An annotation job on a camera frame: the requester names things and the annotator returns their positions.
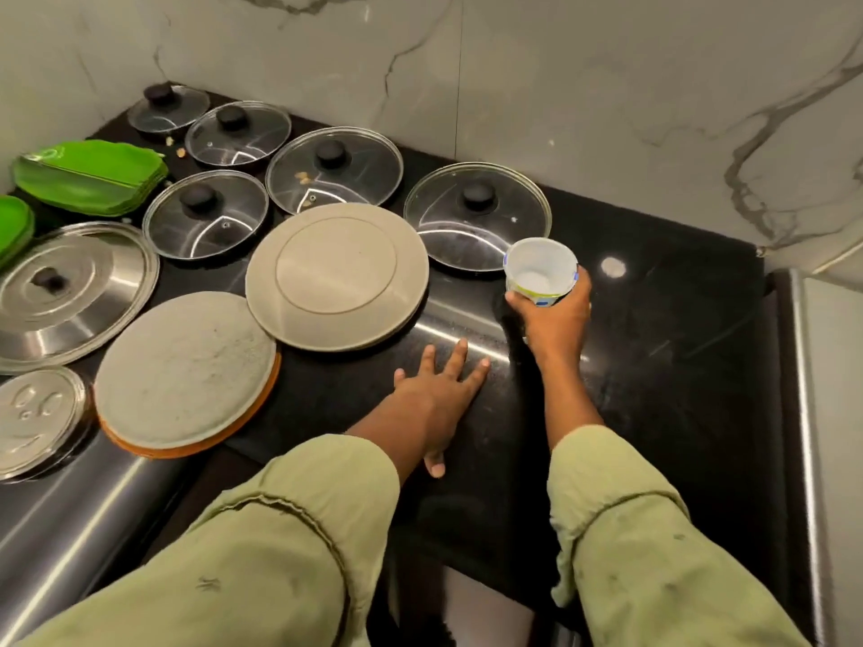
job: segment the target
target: stack of green plates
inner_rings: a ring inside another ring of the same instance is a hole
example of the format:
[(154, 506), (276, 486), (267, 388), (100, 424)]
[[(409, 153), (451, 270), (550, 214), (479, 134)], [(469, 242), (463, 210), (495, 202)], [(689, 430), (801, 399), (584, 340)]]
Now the stack of green plates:
[(118, 217), (141, 206), (167, 166), (159, 153), (126, 143), (81, 140), (19, 157), (15, 183), (45, 204)]
[(0, 268), (13, 260), (33, 238), (36, 219), (23, 200), (0, 196)]

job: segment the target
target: white round plate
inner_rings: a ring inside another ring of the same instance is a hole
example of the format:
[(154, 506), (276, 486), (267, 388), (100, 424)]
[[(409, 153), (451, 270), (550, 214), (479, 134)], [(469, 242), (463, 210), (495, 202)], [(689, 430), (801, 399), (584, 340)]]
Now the white round plate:
[(275, 357), (275, 341), (239, 295), (176, 297), (141, 315), (108, 348), (94, 385), (96, 410), (137, 447), (200, 443), (261, 396)]
[(426, 246), (401, 217), (370, 204), (329, 204), (262, 240), (246, 272), (246, 298), (276, 339), (344, 352), (402, 328), (428, 279)]

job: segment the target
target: hand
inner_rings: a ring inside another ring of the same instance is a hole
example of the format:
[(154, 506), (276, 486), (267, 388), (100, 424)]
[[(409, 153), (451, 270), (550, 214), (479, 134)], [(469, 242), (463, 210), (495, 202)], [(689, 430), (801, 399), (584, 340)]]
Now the hand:
[(436, 479), (444, 476), (444, 450), (456, 434), (456, 425), (468, 410), (470, 402), (479, 392), (486, 375), (491, 369), (491, 361), (482, 359), (467, 379), (459, 382), (468, 355), (468, 342), (459, 340), (452, 356), (440, 374), (435, 373), (435, 347), (426, 345), (419, 362), (416, 377), (408, 377), (402, 368), (395, 371), (393, 383), (394, 398), (405, 403), (425, 398), (429, 402), (429, 422), (426, 435), (426, 469)]
[(527, 345), (539, 369), (563, 361), (578, 371), (584, 347), (584, 330), (590, 319), (590, 275), (578, 266), (572, 291), (554, 306), (540, 308), (527, 297), (510, 291), (507, 302), (525, 321)]

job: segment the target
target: light green shirt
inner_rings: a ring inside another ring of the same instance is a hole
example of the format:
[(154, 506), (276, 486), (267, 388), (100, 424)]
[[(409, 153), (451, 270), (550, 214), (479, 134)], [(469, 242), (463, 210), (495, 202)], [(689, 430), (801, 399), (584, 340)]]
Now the light green shirt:
[[(779, 604), (689, 521), (628, 443), (582, 427), (552, 452), (560, 605), (578, 589), (597, 647), (806, 645)], [(373, 443), (323, 435), (223, 492), (144, 567), (22, 643), (88, 647), (366, 645), (399, 498)]]

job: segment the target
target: white plastic cup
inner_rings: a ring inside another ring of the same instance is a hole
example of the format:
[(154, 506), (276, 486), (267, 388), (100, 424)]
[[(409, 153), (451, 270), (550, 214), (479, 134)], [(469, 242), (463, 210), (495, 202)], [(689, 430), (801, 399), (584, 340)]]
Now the white plastic cup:
[(524, 238), (503, 257), (507, 290), (521, 293), (537, 306), (551, 306), (578, 280), (578, 260), (563, 243), (549, 238)]

